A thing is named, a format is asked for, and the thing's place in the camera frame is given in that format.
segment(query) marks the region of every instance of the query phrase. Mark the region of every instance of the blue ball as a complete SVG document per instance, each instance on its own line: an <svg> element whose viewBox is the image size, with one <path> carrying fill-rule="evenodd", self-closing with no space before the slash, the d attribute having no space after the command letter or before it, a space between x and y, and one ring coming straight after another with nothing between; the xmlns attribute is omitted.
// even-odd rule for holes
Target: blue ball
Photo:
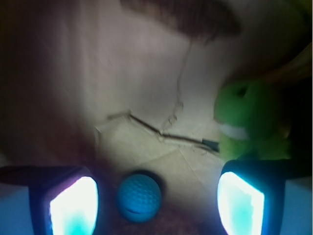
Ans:
<svg viewBox="0 0 313 235"><path fill-rule="evenodd" d="M161 206L161 200L158 184L143 174L135 174L125 179L117 192L120 213L134 223L152 219Z"/></svg>

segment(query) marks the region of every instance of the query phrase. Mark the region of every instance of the brown stain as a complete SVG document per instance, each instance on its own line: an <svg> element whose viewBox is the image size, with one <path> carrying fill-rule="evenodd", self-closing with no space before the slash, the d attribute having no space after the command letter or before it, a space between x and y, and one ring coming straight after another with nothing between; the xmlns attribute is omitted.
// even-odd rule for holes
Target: brown stain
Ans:
<svg viewBox="0 0 313 235"><path fill-rule="evenodd" d="M120 0L124 8L150 16L190 38L205 42L240 33L229 7L217 0Z"/></svg>

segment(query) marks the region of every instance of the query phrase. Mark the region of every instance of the glowing light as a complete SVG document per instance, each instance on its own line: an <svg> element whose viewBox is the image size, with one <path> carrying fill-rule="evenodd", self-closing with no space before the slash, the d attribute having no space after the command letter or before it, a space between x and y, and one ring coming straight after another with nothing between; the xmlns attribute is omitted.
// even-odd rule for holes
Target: glowing light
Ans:
<svg viewBox="0 0 313 235"><path fill-rule="evenodd" d="M264 194L233 172L224 173L218 184L218 207L229 235L260 235Z"/></svg>
<svg viewBox="0 0 313 235"><path fill-rule="evenodd" d="M82 177L50 202L54 235L91 235L98 214L98 189Z"/></svg>

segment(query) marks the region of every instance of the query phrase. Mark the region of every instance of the green plush toy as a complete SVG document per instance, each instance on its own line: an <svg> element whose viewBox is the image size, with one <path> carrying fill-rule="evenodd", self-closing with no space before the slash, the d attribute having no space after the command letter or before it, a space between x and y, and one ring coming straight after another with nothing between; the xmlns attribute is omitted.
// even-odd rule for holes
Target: green plush toy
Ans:
<svg viewBox="0 0 313 235"><path fill-rule="evenodd" d="M288 159L289 142L279 131L282 104L277 93L258 80L225 86L214 107L221 131L220 155L233 159Z"/></svg>

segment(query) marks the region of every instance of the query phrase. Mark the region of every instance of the plush toy eye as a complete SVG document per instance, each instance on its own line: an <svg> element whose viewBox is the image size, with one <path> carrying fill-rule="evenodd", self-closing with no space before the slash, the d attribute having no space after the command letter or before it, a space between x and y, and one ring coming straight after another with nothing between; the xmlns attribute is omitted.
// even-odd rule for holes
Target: plush toy eye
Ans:
<svg viewBox="0 0 313 235"><path fill-rule="evenodd" d="M246 94L246 92L247 92L247 90L248 90L248 87L242 87L242 88L240 88L240 90L238 91L237 95L238 95L239 97L244 97L245 94Z"/></svg>

